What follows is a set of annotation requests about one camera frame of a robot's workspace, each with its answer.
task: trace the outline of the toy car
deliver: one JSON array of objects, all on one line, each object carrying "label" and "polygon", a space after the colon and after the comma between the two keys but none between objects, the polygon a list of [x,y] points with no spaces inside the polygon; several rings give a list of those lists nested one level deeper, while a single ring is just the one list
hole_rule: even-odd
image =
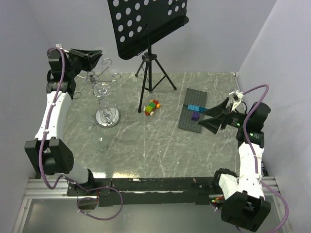
[{"label": "toy car", "polygon": [[147,107],[144,108],[145,115],[154,115],[154,109],[160,108],[161,104],[157,100],[151,100]]}]

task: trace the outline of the perforated metal panel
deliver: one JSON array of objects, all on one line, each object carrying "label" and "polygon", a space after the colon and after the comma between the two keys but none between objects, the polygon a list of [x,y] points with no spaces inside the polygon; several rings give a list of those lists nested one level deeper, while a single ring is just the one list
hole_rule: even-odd
[{"label": "perforated metal panel", "polygon": [[108,0],[108,5],[119,57],[125,60],[189,21],[187,0]]}]

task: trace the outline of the marble table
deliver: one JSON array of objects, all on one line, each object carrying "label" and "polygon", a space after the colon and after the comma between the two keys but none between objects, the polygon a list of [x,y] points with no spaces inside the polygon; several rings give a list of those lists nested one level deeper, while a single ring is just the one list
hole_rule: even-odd
[{"label": "marble table", "polygon": [[[161,75],[153,74],[154,84]],[[207,92],[206,108],[211,108],[237,87],[232,73],[168,75],[177,90],[164,80],[152,93],[145,91],[143,106],[150,100],[161,103],[154,116],[146,116],[137,113],[142,73],[138,77],[134,73],[122,73],[120,88],[112,92],[109,100],[124,105],[126,99],[120,95],[121,91],[126,95],[128,108],[121,110],[120,122],[115,127],[96,126],[92,130],[86,130],[82,121],[84,116],[94,119],[98,98],[93,96],[92,86],[77,77],[76,92],[81,92],[81,97],[72,101],[64,128],[64,141],[72,150],[75,162],[92,170],[97,178],[213,176],[221,167],[238,173],[240,159],[235,128],[227,126],[214,135],[206,129],[195,133],[177,127],[187,88]],[[91,138],[94,132],[104,133],[106,148],[94,143]]]}]

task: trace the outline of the chrome base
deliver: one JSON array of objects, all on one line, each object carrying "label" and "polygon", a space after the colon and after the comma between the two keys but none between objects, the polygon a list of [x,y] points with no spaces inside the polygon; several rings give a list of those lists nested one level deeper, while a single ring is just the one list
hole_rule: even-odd
[{"label": "chrome base", "polygon": [[112,114],[109,119],[105,119],[101,115],[100,110],[98,110],[95,115],[96,124],[102,128],[112,128],[116,126],[118,122],[120,121],[120,116],[121,116],[120,111],[116,108],[110,108],[110,111],[115,114]]}]

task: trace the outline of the lego block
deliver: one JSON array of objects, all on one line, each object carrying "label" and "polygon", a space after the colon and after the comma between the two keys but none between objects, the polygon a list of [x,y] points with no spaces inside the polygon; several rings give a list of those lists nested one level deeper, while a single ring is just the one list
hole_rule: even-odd
[{"label": "lego block", "polygon": [[203,107],[199,107],[199,113],[203,113],[203,112],[205,112],[207,110],[207,108],[203,108]]},{"label": "lego block", "polygon": [[193,112],[192,113],[192,118],[191,118],[191,120],[199,120],[199,113],[198,112]]},{"label": "lego block", "polygon": [[151,103],[149,104],[149,106],[152,107],[152,108],[155,108],[155,107],[156,107],[156,104],[155,104],[154,102],[151,102]]},{"label": "lego block", "polygon": [[199,111],[200,110],[200,107],[199,106],[196,106],[196,105],[193,105],[193,104],[189,104],[188,105],[188,109],[191,110],[191,111]]},{"label": "lego block", "polygon": [[[200,133],[202,126],[198,124],[198,121],[191,120],[193,111],[188,110],[188,106],[206,106],[207,93],[204,91],[198,91],[188,88],[185,95],[184,105],[180,113],[178,127],[184,130],[190,130]],[[204,119],[204,114],[199,113],[199,120]]]},{"label": "lego block", "polygon": [[150,105],[148,105],[148,106],[145,108],[145,112],[147,112],[147,113],[150,113],[152,110],[153,110],[153,108],[152,108]]}]

